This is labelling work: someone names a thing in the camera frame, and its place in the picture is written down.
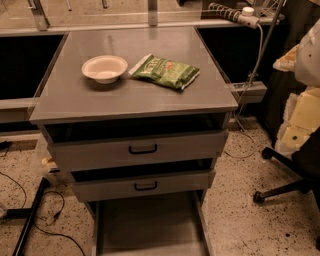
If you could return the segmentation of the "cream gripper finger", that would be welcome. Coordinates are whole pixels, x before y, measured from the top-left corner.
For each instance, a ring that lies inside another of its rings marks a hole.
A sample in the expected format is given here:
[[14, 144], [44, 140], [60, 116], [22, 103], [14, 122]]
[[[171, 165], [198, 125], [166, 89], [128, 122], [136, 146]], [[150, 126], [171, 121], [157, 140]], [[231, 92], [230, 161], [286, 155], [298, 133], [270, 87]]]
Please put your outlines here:
[[283, 119], [275, 149], [290, 156], [320, 127], [320, 89], [307, 87], [299, 95], [291, 93], [285, 105]]
[[299, 45], [294, 46], [285, 55], [277, 59], [273, 63], [273, 68], [282, 72], [294, 72], [298, 48]]

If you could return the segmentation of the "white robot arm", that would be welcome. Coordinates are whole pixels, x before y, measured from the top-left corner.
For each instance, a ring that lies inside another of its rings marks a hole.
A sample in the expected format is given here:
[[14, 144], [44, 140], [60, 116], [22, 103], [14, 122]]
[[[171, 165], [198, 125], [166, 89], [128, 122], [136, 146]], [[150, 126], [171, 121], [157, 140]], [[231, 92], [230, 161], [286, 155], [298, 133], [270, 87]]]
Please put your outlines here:
[[289, 95], [277, 134], [275, 149], [290, 156], [320, 127], [320, 20], [299, 44], [274, 62], [273, 68], [293, 72], [306, 86], [299, 95]]

